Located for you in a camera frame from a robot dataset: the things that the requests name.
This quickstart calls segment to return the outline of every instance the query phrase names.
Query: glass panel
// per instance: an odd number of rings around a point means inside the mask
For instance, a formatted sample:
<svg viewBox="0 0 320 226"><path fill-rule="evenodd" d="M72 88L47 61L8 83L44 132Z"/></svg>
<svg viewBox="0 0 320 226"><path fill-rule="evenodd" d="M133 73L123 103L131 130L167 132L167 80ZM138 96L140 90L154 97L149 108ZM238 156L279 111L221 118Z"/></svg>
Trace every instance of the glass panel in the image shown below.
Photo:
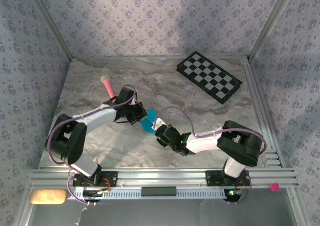
<svg viewBox="0 0 320 226"><path fill-rule="evenodd" d="M29 225L296 225L286 190L272 193L254 189L249 200L239 205L216 199L108 200L85 208L74 200L62 205L38 205Z"/></svg>

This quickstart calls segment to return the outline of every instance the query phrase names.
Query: patterned wallpaper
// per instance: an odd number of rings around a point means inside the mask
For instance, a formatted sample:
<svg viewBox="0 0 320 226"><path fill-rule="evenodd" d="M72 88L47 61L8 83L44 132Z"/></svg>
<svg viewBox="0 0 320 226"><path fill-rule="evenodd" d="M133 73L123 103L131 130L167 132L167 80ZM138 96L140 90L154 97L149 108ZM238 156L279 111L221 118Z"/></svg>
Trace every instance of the patterned wallpaper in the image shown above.
<svg viewBox="0 0 320 226"><path fill-rule="evenodd" d="M44 0L75 57L248 55L276 0Z"/></svg>
<svg viewBox="0 0 320 226"><path fill-rule="evenodd" d="M290 0L253 65L285 159L320 225L320 0Z"/></svg>
<svg viewBox="0 0 320 226"><path fill-rule="evenodd" d="M0 225L38 167L69 63L31 0L0 0Z"/></svg>

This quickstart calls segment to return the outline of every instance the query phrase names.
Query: blue sponge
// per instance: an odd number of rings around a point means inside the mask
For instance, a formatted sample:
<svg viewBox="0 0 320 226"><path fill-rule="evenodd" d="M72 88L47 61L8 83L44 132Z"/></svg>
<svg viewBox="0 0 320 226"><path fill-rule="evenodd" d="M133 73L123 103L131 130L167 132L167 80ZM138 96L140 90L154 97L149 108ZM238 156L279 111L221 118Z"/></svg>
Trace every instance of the blue sponge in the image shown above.
<svg viewBox="0 0 320 226"><path fill-rule="evenodd" d="M152 129L152 127L153 127L154 122L156 120L157 113L156 113L155 109L148 109L147 111L148 111L148 117L146 119L142 120L140 123L146 132L150 132L150 133L155 134L155 131Z"/></svg>

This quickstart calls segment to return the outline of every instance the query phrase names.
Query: wire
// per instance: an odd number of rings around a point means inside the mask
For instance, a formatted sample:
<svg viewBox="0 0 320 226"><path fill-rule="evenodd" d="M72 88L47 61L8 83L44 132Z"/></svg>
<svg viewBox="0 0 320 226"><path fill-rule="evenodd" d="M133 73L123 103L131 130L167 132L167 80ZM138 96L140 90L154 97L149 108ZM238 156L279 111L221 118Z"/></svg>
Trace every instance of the wire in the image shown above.
<svg viewBox="0 0 320 226"><path fill-rule="evenodd" d="M68 181L67 181L67 183L66 183L67 188L68 188L68 191L69 191L69 193L75 198L75 200L77 200L78 202L83 203L83 204L88 204L87 202L82 201L82 200L79 199L77 196L75 196L75 194L71 191L71 188L70 188L69 183L70 183L71 178L74 177L76 174L78 174L78 173L75 173L75 172L74 172L74 173L71 174L71 176L68 178Z"/></svg>
<svg viewBox="0 0 320 226"><path fill-rule="evenodd" d="M258 138L261 139L261 141L263 142L264 147L263 147L263 150L260 152L260 155L263 154L263 153L266 151L266 149L267 149L267 142L266 142L266 140L264 139L264 137L262 137L261 134L255 132L255 131L252 131L252 130L250 130L250 129L244 129L244 128L228 128L228 129L222 129L222 130L220 130L220 131L218 131L218 132L213 132L213 133L210 133L210 134L207 134L207 135L202 135L202 136L196 135L196 133L195 133L195 131L194 131L194 130L195 130L194 123L192 122L190 116L189 116L183 109L181 109L180 107L169 106L169 107L164 108L164 109L157 115L157 117L155 118L155 121L154 121L153 126L155 126L155 125L157 124L157 120L158 120L158 118L160 117L160 115L162 114L162 112L164 112L164 110L169 109L169 108L176 108L176 109L179 109L180 111L183 112L183 114L188 118L188 120L189 120L189 122L190 122L190 124L191 124L192 134L193 134L195 137L197 137L197 138L212 137L212 136L216 136L216 135L218 135L218 134L222 134L222 133L224 133L224 132L247 132L247 133L251 133L251 134L253 134L254 136L258 137Z"/></svg>
<svg viewBox="0 0 320 226"><path fill-rule="evenodd" d="M245 196L245 198L243 199L243 200L241 200L240 202L237 202L237 204L239 204L239 203L244 203L245 201L247 201L248 200L248 198L249 198L249 196L250 196L250 194L251 194L251 191L252 191L252 181L251 181L251 177L250 177L250 174L249 174L249 171L248 170L244 170L245 172L246 172L246 174L247 174L247 176L248 176L248 179L249 179L249 182L250 182L250 187L249 187L249 192L248 192L248 194Z"/></svg>
<svg viewBox="0 0 320 226"><path fill-rule="evenodd" d="M116 122L114 121L115 123L129 123L129 121L122 121L122 122Z"/></svg>
<svg viewBox="0 0 320 226"><path fill-rule="evenodd" d="M89 112L89 113L87 113L87 114L85 114L85 115L83 115L83 116L79 116L79 117L74 117L74 118L68 119L68 120L66 120L66 121L63 121L63 122L59 123L57 126L55 126L55 127L53 128L53 130L51 131L50 135L49 135L48 143L47 143L47 151L48 151L48 153L49 153L49 158L50 158L50 160L51 160L53 163L58 164L58 165L66 164L65 162L58 162L58 161L56 161L56 160L54 159L54 157L53 157L53 155L52 155L52 151L51 151L52 138L53 138L55 132L56 132L60 127L64 126L64 125L67 124L67 123L70 123L70 122L73 122L73 121L77 121L77 120L80 120L80 119L83 119L83 118L92 116L92 115L96 114L97 112L100 112L100 111L103 111L103 110L107 110L107 109L116 108L116 107L120 107L120 106L123 106L123 105L125 105L125 104L130 103L130 102L135 98L135 96L136 96L136 94L137 94L137 91L136 91L136 89L134 88L134 86L132 86L132 85L130 85L130 84L124 85L123 88L124 88L124 87L127 87L127 86L132 87L132 88L133 88L133 91L134 91L132 97L130 97L130 99L128 99L127 101L122 102L122 103L119 103L119 104L116 104L116 105L112 105L112 106L106 106L106 107L103 107L103 108L97 108L96 110L94 110L94 111L92 111L92 112Z"/></svg>
<svg viewBox="0 0 320 226"><path fill-rule="evenodd" d="M242 191L242 192L245 192L246 190L246 184L245 184L245 181L243 181L241 178L239 179L239 182L237 184L237 186L234 188L234 190L236 190L238 187L239 187L239 183L242 182L242 184L245 186L245 189Z"/></svg>
<svg viewBox="0 0 320 226"><path fill-rule="evenodd" d="M102 180L104 180L104 181L106 181L108 183L108 189L110 189L111 188L111 184L110 184L109 179L104 177Z"/></svg>

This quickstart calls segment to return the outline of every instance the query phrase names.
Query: gray marble table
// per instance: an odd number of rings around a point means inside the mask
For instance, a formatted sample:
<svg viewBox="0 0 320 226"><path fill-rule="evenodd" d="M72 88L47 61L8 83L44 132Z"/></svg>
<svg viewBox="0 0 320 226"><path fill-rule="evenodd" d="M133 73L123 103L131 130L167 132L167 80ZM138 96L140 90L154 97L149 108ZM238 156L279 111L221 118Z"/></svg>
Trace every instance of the gray marble table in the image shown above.
<svg viewBox="0 0 320 226"><path fill-rule="evenodd" d="M259 131L258 119L240 60L212 59L243 81L241 88L220 104L177 71L183 58L124 57L106 59L73 59L59 100L53 123L63 113L77 115L96 108L109 99L101 74L109 74L115 94L124 84L132 84L139 101L157 112L167 106L178 106L191 116L196 132L221 127L226 120L236 121ZM162 119L180 133L190 132L189 121L178 110L168 110ZM183 157L164 148L154 134L146 133L140 123L108 124L87 135L85 153L102 167L223 167L226 154L203 151ZM259 167L264 167L262 157ZM53 166L48 153L42 155L40 167Z"/></svg>

